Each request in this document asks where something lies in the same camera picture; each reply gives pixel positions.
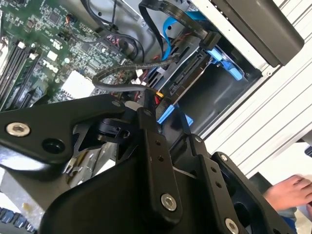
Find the metal panel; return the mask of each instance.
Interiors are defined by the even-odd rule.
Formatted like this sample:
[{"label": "metal panel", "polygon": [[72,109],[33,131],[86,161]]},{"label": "metal panel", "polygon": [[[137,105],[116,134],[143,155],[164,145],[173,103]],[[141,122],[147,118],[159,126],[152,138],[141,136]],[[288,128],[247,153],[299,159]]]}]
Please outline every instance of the metal panel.
[{"label": "metal panel", "polygon": [[224,151],[248,177],[312,129],[312,10],[308,1],[281,3],[305,46],[205,141],[210,153]]},{"label": "metal panel", "polygon": [[247,40],[231,25],[210,1],[192,0],[201,13],[213,23],[229,42],[255,67],[262,70],[267,62],[247,42]]}]

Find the green circuit board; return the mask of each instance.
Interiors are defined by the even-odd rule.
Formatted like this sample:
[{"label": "green circuit board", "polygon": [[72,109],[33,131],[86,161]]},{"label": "green circuit board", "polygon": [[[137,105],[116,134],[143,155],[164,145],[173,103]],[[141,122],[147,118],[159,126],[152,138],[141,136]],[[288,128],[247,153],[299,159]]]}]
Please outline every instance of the green circuit board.
[{"label": "green circuit board", "polygon": [[[83,90],[85,82],[89,84],[99,70],[127,61],[122,53],[112,51],[104,41],[82,42],[95,41],[99,35],[73,15],[69,27],[66,16],[70,12],[57,0],[3,0],[0,6],[1,34],[8,44],[6,57],[13,62],[10,67],[17,67],[13,72],[6,68],[4,74],[2,68],[1,110],[27,107],[43,96],[48,96],[49,103],[84,97],[87,95]],[[128,75],[116,74],[104,82],[123,83]],[[77,79],[82,91],[77,88],[71,93],[63,89],[70,76],[72,81]],[[91,96],[105,93],[89,89]]]}]

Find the capacitor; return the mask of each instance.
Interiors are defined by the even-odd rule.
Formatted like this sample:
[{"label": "capacitor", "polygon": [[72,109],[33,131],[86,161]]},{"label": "capacitor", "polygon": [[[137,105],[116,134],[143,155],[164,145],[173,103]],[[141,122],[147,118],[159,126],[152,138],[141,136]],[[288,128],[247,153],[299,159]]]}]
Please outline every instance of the capacitor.
[{"label": "capacitor", "polygon": [[65,63],[70,63],[70,59],[69,59],[69,58],[65,58],[65,59],[64,59],[64,62],[65,62]]}]

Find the silver screw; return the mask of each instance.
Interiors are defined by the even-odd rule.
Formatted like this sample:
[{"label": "silver screw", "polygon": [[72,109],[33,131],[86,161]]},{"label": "silver screw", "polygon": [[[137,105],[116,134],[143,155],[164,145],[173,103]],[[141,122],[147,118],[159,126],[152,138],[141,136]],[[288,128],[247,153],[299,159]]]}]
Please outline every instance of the silver screw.
[{"label": "silver screw", "polygon": [[199,136],[195,136],[195,140],[198,141],[199,143],[202,142],[202,139]]},{"label": "silver screw", "polygon": [[148,116],[152,116],[152,113],[149,110],[144,110],[144,113]]},{"label": "silver screw", "polygon": [[144,20],[142,20],[141,27],[145,27],[145,26],[146,26],[146,22]]},{"label": "silver screw", "polygon": [[231,220],[230,218],[226,218],[226,219],[225,219],[225,225],[226,225],[226,227],[230,230],[230,232],[231,232],[232,234],[239,234],[238,226],[237,226],[236,223],[234,223],[234,221]]},{"label": "silver screw", "polygon": [[30,134],[30,128],[24,123],[10,123],[6,126],[6,132],[15,137],[25,137]]},{"label": "silver screw", "polygon": [[170,194],[163,194],[160,200],[168,211],[176,210],[176,200]]},{"label": "silver screw", "polygon": [[120,103],[117,102],[117,101],[112,101],[112,104],[115,105],[115,106],[118,106],[118,107],[120,106]]},{"label": "silver screw", "polygon": [[228,158],[225,155],[221,155],[223,161],[228,161]]}]

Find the black plastic housing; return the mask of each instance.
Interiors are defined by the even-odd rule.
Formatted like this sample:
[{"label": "black plastic housing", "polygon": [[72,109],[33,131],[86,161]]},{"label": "black plastic housing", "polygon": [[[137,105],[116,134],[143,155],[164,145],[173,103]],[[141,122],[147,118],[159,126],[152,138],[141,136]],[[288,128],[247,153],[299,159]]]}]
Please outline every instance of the black plastic housing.
[{"label": "black plastic housing", "polygon": [[213,2],[271,66],[285,66],[302,49],[303,38],[273,0]]}]

